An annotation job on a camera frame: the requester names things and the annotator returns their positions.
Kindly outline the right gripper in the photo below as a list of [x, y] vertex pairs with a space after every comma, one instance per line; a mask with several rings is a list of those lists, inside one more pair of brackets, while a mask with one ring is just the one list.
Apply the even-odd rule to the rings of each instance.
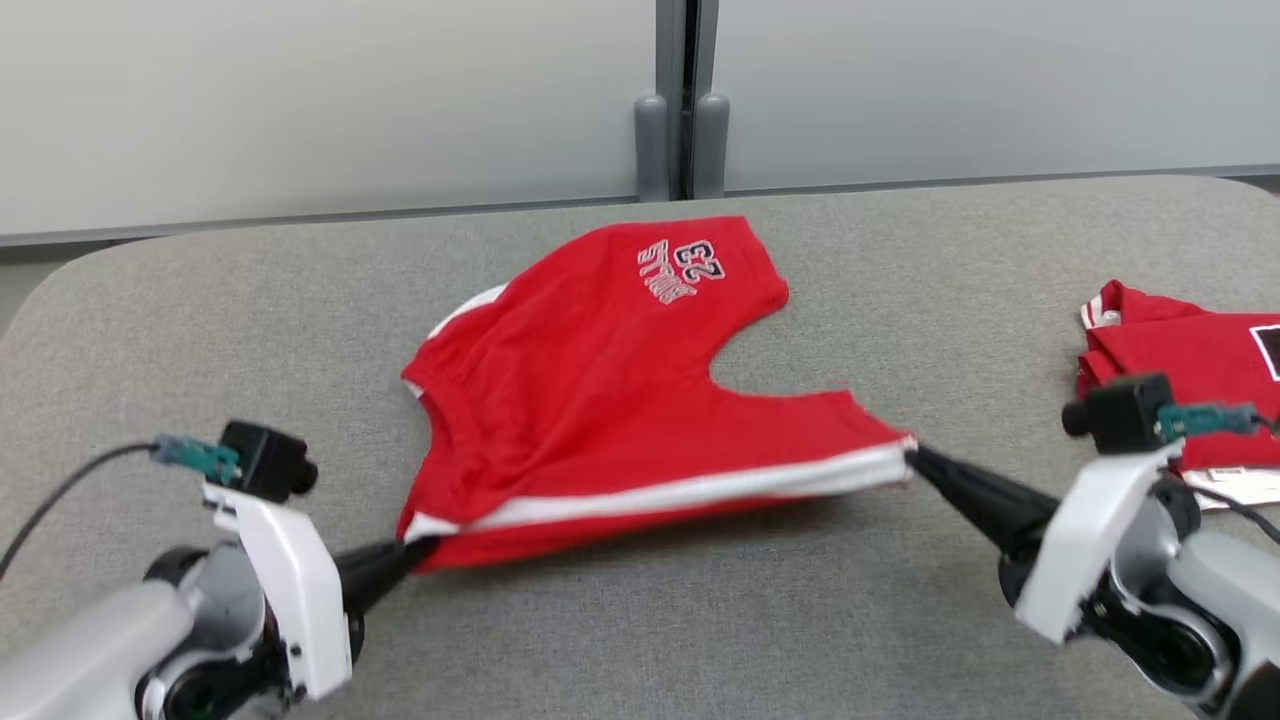
[[[1059, 509], [1048, 495], [929, 447], [906, 451], [906, 464], [1009, 557], [1024, 555], [1032, 529]], [[1199, 528], [1192, 489], [1161, 475], [1089, 597], [1083, 632], [1119, 648], [1157, 691], [1212, 716], [1235, 679], [1239, 639], [1172, 582], [1183, 542]]]

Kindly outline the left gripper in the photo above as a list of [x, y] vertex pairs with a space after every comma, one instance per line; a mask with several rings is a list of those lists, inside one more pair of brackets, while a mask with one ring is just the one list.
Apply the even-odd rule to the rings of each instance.
[[[365, 615], [439, 547], [439, 536], [385, 541], [335, 556], [348, 614]], [[178, 546], [146, 580], [173, 585], [195, 614], [189, 634], [138, 683], [142, 719], [283, 719], [287, 662], [268, 626], [268, 603], [237, 544]]]

